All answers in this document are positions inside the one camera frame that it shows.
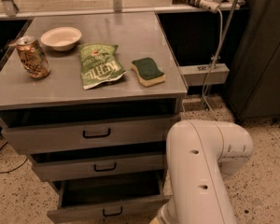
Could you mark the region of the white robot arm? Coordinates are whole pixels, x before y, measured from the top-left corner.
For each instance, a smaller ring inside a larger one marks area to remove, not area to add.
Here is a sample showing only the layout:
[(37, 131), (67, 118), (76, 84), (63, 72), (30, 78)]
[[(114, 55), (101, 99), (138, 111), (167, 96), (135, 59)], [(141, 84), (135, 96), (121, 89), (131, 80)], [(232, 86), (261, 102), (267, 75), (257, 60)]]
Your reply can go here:
[(223, 180), (253, 153), (250, 134), (224, 121), (187, 119), (166, 139), (173, 195), (149, 224), (237, 224)]

